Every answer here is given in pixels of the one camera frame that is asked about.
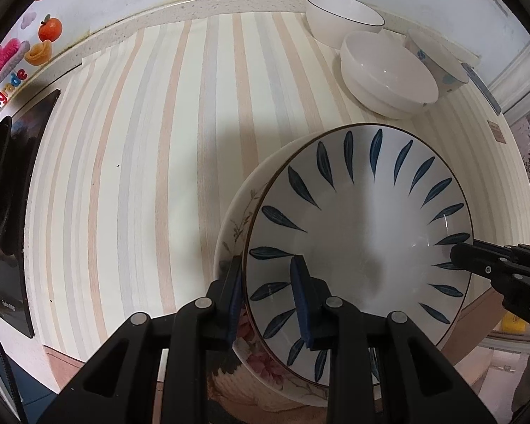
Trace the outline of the plain white bowl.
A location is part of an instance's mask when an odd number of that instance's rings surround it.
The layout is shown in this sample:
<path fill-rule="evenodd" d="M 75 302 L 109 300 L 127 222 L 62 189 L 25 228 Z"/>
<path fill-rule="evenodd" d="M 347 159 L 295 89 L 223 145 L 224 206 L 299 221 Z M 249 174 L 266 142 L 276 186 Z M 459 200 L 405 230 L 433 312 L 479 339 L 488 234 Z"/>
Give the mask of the plain white bowl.
<path fill-rule="evenodd" d="M 400 43 L 370 32 L 348 34 L 340 50 L 343 83 L 369 110 L 408 120 L 438 99 L 436 81 Z"/>

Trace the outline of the white plate pink flowers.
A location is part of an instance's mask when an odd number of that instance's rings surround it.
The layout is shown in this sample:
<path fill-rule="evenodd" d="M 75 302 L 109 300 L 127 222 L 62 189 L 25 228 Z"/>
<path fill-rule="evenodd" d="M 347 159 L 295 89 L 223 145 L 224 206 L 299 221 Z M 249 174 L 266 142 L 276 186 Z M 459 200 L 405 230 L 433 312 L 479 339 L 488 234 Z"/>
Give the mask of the white plate pink flowers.
<path fill-rule="evenodd" d="M 214 253 L 214 276 L 230 267 L 244 248 L 249 225 L 260 195 L 278 167 L 298 148 L 314 138 L 308 135 L 288 143 L 265 159 L 238 189 L 223 219 Z M 267 412 L 285 412 L 305 406 L 327 407 L 327 390 L 306 383 L 273 360 L 258 339 L 245 309 L 241 310 L 237 338 L 232 345 L 241 361 L 232 373 L 219 372 L 213 381 L 227 398 Z"/>

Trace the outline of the black gas stove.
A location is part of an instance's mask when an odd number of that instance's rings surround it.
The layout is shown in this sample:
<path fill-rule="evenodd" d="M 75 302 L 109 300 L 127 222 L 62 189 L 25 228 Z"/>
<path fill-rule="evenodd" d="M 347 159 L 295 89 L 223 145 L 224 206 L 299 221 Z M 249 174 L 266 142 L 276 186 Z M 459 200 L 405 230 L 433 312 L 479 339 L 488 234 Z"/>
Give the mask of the black gas stove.
<path fill-rule="evenodd" d="M 24 220 L 31 176 L 61 91 L 53 90 L 14 120 L 0 117 L 0 317 L 32 338 L 24 276 Z"/>

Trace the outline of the white bowl black rim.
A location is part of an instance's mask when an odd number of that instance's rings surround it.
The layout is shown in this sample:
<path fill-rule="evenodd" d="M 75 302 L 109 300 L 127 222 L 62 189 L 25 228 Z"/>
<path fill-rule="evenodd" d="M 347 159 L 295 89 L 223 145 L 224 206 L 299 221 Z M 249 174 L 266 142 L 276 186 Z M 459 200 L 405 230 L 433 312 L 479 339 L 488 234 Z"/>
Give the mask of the white bowl black rim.
<path fill-rule="evenodd" d="M 385 19 L 379 12 L 358 0 L 305 0 L 305 16 L 316 41 L 340 49 L 353 32 L 379 33 Z"/>

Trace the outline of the colourful wall stickers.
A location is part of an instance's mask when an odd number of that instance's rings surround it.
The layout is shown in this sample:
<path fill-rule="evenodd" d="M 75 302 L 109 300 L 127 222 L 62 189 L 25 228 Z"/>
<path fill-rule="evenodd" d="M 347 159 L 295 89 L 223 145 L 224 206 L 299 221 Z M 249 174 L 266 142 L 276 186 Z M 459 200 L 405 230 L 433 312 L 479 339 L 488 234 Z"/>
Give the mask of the colourful wall stickers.
<path fill-rule="evenodd" d="M 34 0 L 0 43 L 0 108 L 54 57 L 64 27 L 51 2 Z"/>

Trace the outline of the white bowl blue pattern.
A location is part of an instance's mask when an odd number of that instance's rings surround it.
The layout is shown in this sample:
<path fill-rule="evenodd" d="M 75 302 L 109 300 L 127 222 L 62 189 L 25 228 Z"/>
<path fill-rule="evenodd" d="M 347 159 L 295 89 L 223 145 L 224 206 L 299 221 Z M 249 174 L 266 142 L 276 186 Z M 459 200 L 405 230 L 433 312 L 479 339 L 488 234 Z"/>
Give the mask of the white bowl blue pattern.
<path fill-rule="evenodd" d="M 419 30 L 409 29 L 403 45 L 430 71 L 440 98 L 469 82 L 467 72 L 459 60 L 433 37 Z"/>

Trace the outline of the blue smartphone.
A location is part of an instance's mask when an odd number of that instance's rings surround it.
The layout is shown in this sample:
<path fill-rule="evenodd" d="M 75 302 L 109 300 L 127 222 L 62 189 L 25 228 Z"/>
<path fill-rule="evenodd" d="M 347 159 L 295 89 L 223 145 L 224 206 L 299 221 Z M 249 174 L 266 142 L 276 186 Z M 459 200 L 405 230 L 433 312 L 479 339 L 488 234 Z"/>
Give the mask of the blue smartphone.
<path fill-rule="evenodd" d="M 498 101 L 494 98 L 488 87 L 485 85 L 483 80 L 479 77 L 475 69 L 466 62 L 463 62 L 461 66 L 466 71 L 468 78 L 470 78 L 476 88 L 478 88 L 479 91 L 482 93 L 483 97 L 489 103 L 490 107 L 493 109 L 495 114 L 499 116 L 502 112 L 502 108 L 500 107 Z"/>

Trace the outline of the blue leaf pattern plate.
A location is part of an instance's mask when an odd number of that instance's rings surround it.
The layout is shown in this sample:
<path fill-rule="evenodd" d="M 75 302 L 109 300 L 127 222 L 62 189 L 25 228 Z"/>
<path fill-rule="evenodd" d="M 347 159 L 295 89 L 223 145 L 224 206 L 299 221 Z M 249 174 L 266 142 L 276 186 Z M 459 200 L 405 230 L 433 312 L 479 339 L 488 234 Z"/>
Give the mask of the blue leaf pattern plate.
<path fill-rule="evenodd" d="M 243 251 L 253 329 L 281 368 L 326 386 L 329 355 L 300 333 L 290 265 L 362 312 L 404 312 L 429 338 L 449 334 L 470 274 L 451 262 L 473 238 L 452 170 L 426 143 L 382 124 L 342 126 L 297 149 L 261 194 Z"/>

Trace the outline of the striped cat table mat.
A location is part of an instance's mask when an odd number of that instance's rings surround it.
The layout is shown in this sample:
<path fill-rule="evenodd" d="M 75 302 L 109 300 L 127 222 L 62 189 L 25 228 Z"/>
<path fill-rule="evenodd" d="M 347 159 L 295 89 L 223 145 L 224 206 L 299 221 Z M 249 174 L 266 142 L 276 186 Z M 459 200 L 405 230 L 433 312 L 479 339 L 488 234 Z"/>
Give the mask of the striped cat table mat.
<path fill-rule="evenodd" d="M 25 219 L 30 313 L 57 383 L 134 313 L 157 318 L 206 294 L 225 214 L 260 163 L 354 124 L 404 130 L 443 159 L 467 201 L 469 242 L 530 243 L 519 148 L 472 84 L 388 119 L 350 93 L 340 52 L 292 12 L 150 27 L 87 57 L 48 120 Z M 470 274 L 459 315 L 435 343 L 452 361 L 473 346 L 467 306 L 492 310 L 485 331 L 503 314 L 489 282 Z"/>

